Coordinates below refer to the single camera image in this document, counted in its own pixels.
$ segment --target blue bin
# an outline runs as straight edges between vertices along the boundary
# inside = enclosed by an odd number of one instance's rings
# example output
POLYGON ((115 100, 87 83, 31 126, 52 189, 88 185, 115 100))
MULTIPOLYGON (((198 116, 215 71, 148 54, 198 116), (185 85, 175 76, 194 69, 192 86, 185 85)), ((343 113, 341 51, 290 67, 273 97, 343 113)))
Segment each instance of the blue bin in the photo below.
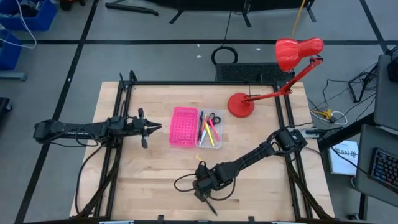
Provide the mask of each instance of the blue bin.
MULTIPOLYGON (((21 44, 21 42, 8 30, 0 30, 0 37, 8 42, 21 44)), ((0 48, 0 71, 13 70, 15 68, 19 54, 21 53, 21 48, 20 46, 2 42, 2 47, 0 48)))
MULTIPOLYGON (((29 27, 30 30, 36 31, 46 31, 50 28, 51 23, 57 13, 57 9, 51 3, 50 0, 32 0, 34 3, 38 3, 39 1, 43 2, 40 11, 37 13, 35 17, 24 17, 26 25, 29 27)), ((12 14, 14 13, 14 9, 5 10, 3 14, 12 14)), ((0 24, 2 24, 5 28, 9 30, 24 30, 26 28, 21 22, 19 17, 1 17, 0 16, 0 24)))
POLYGON ((18 4, 16 0, 0 0, 0 13, 7 14, 9 11, 18 11, 18 4))

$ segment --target yellow pencil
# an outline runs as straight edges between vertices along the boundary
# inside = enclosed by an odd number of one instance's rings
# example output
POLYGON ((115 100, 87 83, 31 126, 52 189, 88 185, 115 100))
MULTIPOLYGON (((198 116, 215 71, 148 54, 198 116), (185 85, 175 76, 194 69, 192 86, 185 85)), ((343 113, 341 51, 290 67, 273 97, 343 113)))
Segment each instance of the yellow pencil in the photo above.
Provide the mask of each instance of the yellow pencil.
POLYGON ((209 126, 207 125, 207 122, 205 123, 205 125, 206 125, 206 130, 207 130, 207 133, 209 133, 209 137, 210 137, 211 145, 214 147, 213 138, 211 137, 210 129, 209 129, 209 126))

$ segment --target lamp arm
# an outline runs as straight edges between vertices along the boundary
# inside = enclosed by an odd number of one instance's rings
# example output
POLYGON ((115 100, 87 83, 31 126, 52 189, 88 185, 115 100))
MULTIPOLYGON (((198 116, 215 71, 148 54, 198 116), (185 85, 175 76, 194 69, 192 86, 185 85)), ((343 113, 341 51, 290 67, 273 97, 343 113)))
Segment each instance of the lamp arm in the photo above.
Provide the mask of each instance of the lamp arm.
POLYGON ((284 85, 282 88, 280 88, 278 92, 264 94, 264 95, 255 96, 255 97, 248 96, 245 99, 245 101, 261 100, 261 99, 265 99, 265 98, 277 97, 277 96, 291 94, 292 90, 290 88, 294 85, 294 83, 297 83, 306 74, 311 72, 315 67, 320 65, 322 62, 323 62, 323 58, 321 58, 321 57, 311 58, 310 59, 310 64, 307 67, 305 67, 298 75, 294 76, 294 78, 291 79, 291 81, 289 81, 288 83, 286 83, 286 85, 284 85))

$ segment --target yellow cable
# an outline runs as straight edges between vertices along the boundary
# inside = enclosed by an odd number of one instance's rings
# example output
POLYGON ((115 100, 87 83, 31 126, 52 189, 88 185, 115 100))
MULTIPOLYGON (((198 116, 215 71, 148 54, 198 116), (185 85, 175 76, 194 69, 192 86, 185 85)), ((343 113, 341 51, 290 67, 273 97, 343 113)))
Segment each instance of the yellow cable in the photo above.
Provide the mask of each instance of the yellow cable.
POLYGON ((305 0, 303 0, 303 2, 301 3, 300 10, 298 12, 296 21, 294 22, 294 26, 293 26, 293 30, 292 30, 292 37, 291 37, 292 39, 294 37, 294 31, 296 31, 297 24, 299 23, 301 12, 303 11, 303 8, 304 8, 304 3, 305 3, 305 0))

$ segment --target red desk lamp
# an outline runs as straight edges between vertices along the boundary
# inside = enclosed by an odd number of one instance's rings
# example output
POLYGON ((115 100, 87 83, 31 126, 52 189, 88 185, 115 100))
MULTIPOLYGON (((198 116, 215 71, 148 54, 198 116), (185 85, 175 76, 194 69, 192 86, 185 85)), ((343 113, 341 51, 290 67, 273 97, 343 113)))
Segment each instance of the red desk lamp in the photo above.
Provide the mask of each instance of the red desk lamp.
POLYGON ((276 42, 275 54, 278 65, 282 71, 289 72, 293 70, 293 68, 300 63, 301 59, 305 57, 311 57, 310 64, 291 79, 291 81, 280 88, 278 92, 254 97, 245 93, 235 93, 228 100, 229 112, 236 117, 245 118, 253 112, 254 100, 291 94, 292 90, 290 88, 292 85, 323 62, 323 59, 318 55, 322 50, 323 41, 317 37, 301 42, 289 38, 279 39, 276 42))

